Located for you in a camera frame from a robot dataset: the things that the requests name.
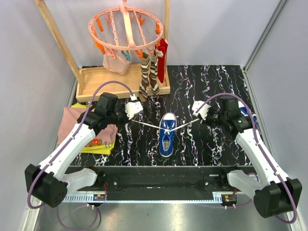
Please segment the blue sneaker with white laces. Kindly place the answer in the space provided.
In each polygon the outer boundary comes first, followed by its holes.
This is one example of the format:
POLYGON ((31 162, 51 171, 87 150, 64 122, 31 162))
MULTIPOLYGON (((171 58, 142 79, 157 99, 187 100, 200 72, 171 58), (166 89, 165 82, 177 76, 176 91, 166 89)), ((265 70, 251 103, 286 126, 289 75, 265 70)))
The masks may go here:
POLYGON ((178 129, 197 121, 199 121, 198 118, 181 126, 177 126, 177 118, 173 113, 166 113, 165 115, 163 115, 160 120, 159 126, 133 120, 133 122, 137 122, 139 124, 156 128, 159 130, 159 152, 164 158, 170 157, 173 154, 175 132, 178 129))

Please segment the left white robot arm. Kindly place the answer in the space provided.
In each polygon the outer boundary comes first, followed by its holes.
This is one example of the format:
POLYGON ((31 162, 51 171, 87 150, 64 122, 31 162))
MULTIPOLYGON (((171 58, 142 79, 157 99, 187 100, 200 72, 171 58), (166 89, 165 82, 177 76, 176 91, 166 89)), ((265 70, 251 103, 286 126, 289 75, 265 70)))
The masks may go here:
POLYGON ((39 165, 30 164, 25 169, 27 203, 32 209, 31 197, 44 204, 57 207, 69 193, 85 187, 97 191, 103 187, 104 179, 92 168, 84 167, 67 174, 71 162, 80 151, 108 125, 117 127, 127 124, 142 111, 134 95, 127 104, 118 103, 118 97, 103 93, 94 107, 87 108, 69 135, 39 165))

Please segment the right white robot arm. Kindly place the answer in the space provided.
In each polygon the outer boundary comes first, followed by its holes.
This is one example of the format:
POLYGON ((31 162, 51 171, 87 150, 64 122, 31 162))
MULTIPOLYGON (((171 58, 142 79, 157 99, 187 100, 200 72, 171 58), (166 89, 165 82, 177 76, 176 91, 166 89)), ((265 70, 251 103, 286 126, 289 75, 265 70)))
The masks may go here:
POLYGON ((229 191, 233 187, 246 194, 263 218, 292 212, 297 220, 297 205, 302 192, 299 179, 291 179, 266 148, 256 128, 249 106, 231 93, 216 94, 205 102, 195 101, 193 115, 205 124, 221 126, 232 135, 251 161, 258 179, 242 170, 232 170, 218 179, 219 187, 229 191))

